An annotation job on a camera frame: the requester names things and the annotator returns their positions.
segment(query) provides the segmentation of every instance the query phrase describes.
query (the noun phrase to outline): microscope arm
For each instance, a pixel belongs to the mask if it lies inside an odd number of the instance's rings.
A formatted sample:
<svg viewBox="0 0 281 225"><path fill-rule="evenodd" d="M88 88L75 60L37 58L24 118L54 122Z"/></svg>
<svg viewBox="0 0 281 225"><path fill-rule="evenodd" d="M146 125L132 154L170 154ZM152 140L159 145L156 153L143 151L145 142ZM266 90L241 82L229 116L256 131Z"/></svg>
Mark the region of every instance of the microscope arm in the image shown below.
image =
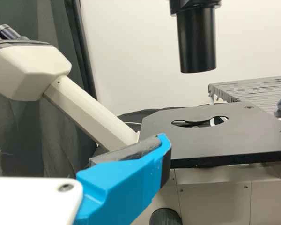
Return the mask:
<svg viewBox="0 0 281 225"><path fill-rule="evenodd" d="M109 151L138 141L138 134L67 76L58 77L43 96Z"/></svg>

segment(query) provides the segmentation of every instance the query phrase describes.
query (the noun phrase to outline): microscope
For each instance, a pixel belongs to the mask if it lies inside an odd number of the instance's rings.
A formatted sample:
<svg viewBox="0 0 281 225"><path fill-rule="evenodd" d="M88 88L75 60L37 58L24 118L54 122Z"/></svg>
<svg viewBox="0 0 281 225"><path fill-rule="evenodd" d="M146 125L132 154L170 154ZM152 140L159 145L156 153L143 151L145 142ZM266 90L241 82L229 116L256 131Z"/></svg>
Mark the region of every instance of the microscope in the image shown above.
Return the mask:
<svg viewBox="0 0 281 225"><path fill-rule="evenodd" d="M221 0L170 0L170 13L177 17L182 73L216 68L214 11L220 5ZM76 217L77 224L110 224L109 218L114 216L113 222L119 222L115 224L129 224L168 180L171 143L163 134L138 142L139 133L67 77L70 70L71 63L54 46L21 36L7 24L0 25L0 94L16 101L38 101L45 97L109 151L107 155L92 159L92 167L77 173L81 184L68 179L67 184L58 188L64 192L70 190L69 187L78 187L73 189L77 193L72 196L76 199L73 210L65 211L63 222L70 224ZM3 187L16 183L24 190L25 187L31 190L32 182L39 187L40 182L48 184L47 181L0 178L0 202L7 192ZM132 189L137 192L128 198L125 190ZM29 194L33 192L26 193L27 198L22 198L21 202L23 207L27 203L28 208L32 204ZM126 207L125 220L119 216L123 211L119 204ZM34 210L28 209L27 214L32 217Z"/></svg>

